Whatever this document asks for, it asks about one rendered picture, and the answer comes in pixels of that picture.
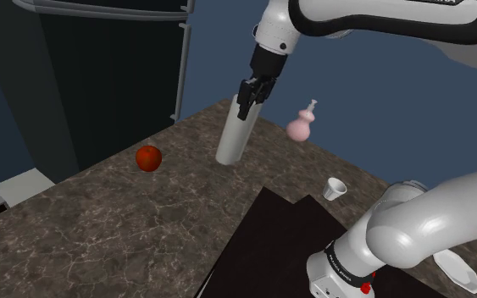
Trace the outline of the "small white cup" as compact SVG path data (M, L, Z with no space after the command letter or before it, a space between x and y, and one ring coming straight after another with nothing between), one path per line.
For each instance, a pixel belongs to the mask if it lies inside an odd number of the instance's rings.
M339 179L330 177L323 189L322 196L327 201L334 201L347 192L347 186Z

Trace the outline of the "tall white cylinder vase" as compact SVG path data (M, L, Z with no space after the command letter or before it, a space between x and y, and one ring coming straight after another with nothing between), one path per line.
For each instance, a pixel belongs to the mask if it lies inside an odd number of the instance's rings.
M220 137L216 152L216 161L223 165L231 165L241 159L252 129L262 109L262 104L253 104L247 118L238 118L240 105L237 103L238 95L233 96L230 110L225 122L225 127Z

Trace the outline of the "dark robot stand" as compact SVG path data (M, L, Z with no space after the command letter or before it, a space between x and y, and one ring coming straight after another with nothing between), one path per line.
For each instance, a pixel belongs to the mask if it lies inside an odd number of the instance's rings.
M264 187L200 287L199 298L314 298L306 261L345 231L312 196L290 203Z

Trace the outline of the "red apple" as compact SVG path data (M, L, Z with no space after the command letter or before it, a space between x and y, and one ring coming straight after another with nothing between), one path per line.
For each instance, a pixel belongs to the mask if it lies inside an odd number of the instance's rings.
M136 164L145 172L153 172L162 162L162 153L155 146L142 146L136 152Z

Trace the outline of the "white octagonal plate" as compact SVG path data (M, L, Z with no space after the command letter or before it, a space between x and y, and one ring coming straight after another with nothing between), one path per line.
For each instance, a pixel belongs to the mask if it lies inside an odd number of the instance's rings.
M444 250L434 254L433 259L454 284L471 294L477 294L477 274L458 254Z

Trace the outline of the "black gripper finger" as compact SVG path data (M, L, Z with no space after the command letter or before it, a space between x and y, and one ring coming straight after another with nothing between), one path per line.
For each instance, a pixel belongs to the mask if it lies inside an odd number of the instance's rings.
M237 104L239 105L239 112L237 117L245 121L251 106L256 100L259 89L259 83L257 78L250 78L249 80L242 80L237 96Z
M261 104L269 98L276 83L276 78L261 76L257 79L253 100L256 104Z

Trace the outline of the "black refrigerator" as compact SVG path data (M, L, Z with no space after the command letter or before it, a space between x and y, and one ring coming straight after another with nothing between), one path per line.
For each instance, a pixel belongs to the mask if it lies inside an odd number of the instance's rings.
M179 117L196 0L12 0L36 14L78 168Z

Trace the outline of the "pink soap dispenser bottle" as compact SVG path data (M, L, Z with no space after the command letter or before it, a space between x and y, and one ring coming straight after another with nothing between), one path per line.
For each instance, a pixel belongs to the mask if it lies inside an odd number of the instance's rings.
M315 120L313 110L317 100L312 99L306 109L300 110L297 118L286 126L286 134L294 141L302 142L310 136L310 124Z

